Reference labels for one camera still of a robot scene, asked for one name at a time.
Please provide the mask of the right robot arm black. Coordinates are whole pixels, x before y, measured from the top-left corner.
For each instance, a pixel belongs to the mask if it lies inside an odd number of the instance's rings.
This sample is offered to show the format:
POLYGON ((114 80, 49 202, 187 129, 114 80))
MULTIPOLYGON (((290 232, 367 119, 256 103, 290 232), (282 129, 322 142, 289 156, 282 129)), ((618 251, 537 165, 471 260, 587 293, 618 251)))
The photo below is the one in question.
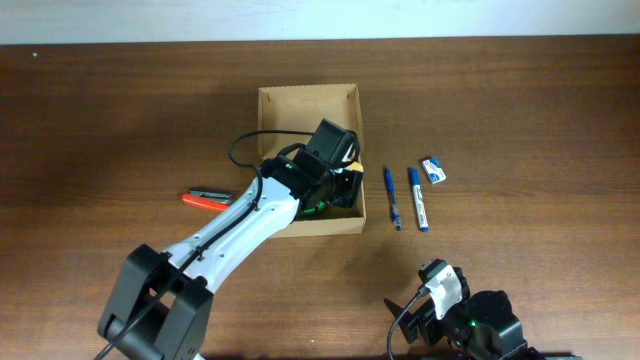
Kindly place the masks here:
POLYGON ((392 338, 399 329, 409 344, 418 339, 433 346, 446 340, 463 359, 539 360, 544 357, 524 337, 523 326, 513 313, 504 291, 481 291, 466 296, 453 305, 442 319, 436 318, 435 303, 426 300, 416 311, 413 297, 402 307, 386 299, 386 307, 394 316, 386 339, 386 351, 394 357, 392 338))

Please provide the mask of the green tape roll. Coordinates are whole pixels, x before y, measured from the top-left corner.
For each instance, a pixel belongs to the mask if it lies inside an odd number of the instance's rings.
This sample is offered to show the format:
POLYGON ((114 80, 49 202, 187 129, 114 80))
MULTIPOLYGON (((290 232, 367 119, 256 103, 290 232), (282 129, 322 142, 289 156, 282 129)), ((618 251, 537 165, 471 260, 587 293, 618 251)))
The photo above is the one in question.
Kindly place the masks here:
POLYGON ((325 210, 325 208, 326 208, 326 203, 319 202, 315 207, 303 210, 300 216, 302 218, 311 218, 321 214, 325 210))

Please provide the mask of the cardboard box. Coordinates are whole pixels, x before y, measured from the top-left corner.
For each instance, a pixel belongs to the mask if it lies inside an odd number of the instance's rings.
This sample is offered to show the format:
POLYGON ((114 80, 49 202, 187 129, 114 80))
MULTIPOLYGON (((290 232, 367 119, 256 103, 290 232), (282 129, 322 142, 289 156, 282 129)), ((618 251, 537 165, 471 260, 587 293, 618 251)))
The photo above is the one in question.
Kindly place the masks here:
MULTIPOLYGON (((327 119, 357 133, 364 144, 364 129, 359 90, 355 84, 324 84, 263 87, 258 98, 258 128, 275 130, 275 135, 263 135, 258 141, 262 158, 276 155, 292 143, 306 143, 308 133, 327 119), (292 135, 283 135, 292 130, 292 135)), ((364 191, 360 190, 355 205, 349 209, 328 206, 318 215, 296 220, 275 234, 277 238, 358 234, 366 223, 364 191)))

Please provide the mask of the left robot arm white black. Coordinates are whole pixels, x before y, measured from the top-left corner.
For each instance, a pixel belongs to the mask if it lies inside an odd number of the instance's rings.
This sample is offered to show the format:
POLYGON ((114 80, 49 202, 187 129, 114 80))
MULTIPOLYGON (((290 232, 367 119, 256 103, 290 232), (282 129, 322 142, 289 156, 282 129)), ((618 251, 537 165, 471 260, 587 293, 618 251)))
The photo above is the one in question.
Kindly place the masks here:
POLYGON ((147 244, 126 258, 98 323, 107 344, 129 359, 196 359, 216 292, 265 240, 321 203, 351 208, 363 169, 356 156, 300 150, 255 169, 247 191, 209 224, 157 252, 147 244))

